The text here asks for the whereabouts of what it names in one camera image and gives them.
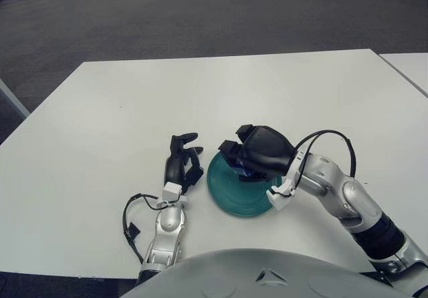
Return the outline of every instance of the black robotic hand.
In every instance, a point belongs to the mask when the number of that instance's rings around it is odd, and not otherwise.
[[[192,142],[198,137],[198,133],[187,133],[182,136],[173,136],[171,138],[171,156],[165,164],[165,180],[181,185],[182,194],[186,193],[188,187],[196,184],[202,177],[203,169],[199,164],[198,154],[203,151],[203,148],[196,146],[193,148],[184,149],[184,145]],[[185,172],[185,165],[191,160],[192,167]]]
[[[268,126],[241,126],[236,131],[242,144],[224,141],[219,150],[225,161],[246,182],[285,176],[295,148],[285,136]]]

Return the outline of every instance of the table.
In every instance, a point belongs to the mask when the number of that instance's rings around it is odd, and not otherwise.
[[[428,53],[381,54],[381,57],[428,98]]]
[[[427,250],[427,118],[426,98],[369,49],[83,63],[0,146],[0,268],[135,278],[140,266],[122,234],[122,210],[133,194],[161,194],[171,135],[199,133],[193,145],[205,148],[206,172],[242,124],[271,126],[294,144],[319,129],[344,132],[356,177]],[[314,147],[348,172],[339,138]],[[184,258],[267,248],[372,270],[309,194],[297,192],[285,210],[257,218],[221,211],[206,176],[187,194]],[[130,208],[142,253],[155,216],[143,203]]]

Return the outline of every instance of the cable connector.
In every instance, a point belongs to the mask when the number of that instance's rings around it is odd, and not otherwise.
[[[167,182],[162,190],[162,198],[157,200],[158,208],[166,208],[168,206],[179,206],[187,208],[189,202],[186,196],[183,196],[183,187],[174,182]]]
[[[266,191],[269,202],[277,211],[282,210],[294,197],[295,188],[292,179],[286,179],[281,186],[272,186]]]

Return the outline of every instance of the black joint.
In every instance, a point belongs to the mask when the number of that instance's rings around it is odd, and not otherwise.
[[[143,270],[143,271],[141,271],[140,274],[138,275],[138,279],[136,280],[135,287],[138,285],[141,285],[142,283],[145,283],[150,278],[153,278],[154,276],[156,276],[158,273],[160,273],[160,271],[158,271],[158,270]]]
[[[383,212],[373,227],[361,233],[352,233],[352,236],[372,259],[385,259],[394,255],[405,242],[403,232]]]
[[[244,142],[248,136],[254,131],[254,126],[252,124],[246,124],[244,126],[241,126],[238,131],[236,131],[236,134],[238,135],[238,138]]]

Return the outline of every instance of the green plate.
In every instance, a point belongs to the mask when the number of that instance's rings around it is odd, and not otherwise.
[[[267,182],[242,182],[219,152],[209,164],[207,183],[215,203],[224,211],[235,216],[258,216],[272,207],[266,190],[280,186],[282,179],[279,176]]]

